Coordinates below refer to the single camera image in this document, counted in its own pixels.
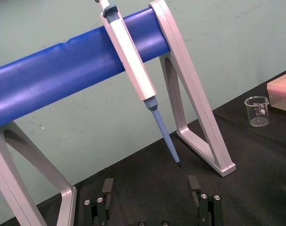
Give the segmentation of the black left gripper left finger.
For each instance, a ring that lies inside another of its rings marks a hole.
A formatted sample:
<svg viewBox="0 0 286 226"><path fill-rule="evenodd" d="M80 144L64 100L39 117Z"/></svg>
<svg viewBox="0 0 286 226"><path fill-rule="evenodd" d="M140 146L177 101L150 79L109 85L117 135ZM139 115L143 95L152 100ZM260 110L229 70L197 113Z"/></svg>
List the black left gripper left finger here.
<svg viewBox="0 0 286 226"><path fill-rule="evenodd" d="M107 178L104 181L101 194L96 200L86 199L83 201L84 226L94 226L95 218L97 218L98 226L109 225L113 186L114 179Z"/></svg>

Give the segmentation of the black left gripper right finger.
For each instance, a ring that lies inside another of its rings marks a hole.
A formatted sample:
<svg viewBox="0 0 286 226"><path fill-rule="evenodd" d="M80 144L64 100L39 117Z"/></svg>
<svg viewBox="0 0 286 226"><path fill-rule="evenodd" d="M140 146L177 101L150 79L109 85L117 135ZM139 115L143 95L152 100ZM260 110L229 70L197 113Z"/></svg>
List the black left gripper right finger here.
<svg viewBox="0 0 286 226"><path fill-rule="evenodd" d="M190 197L196 209L197 226L222 225L222 197L218 194L212 196L201 190L197 177L188 175Z"/></svg>

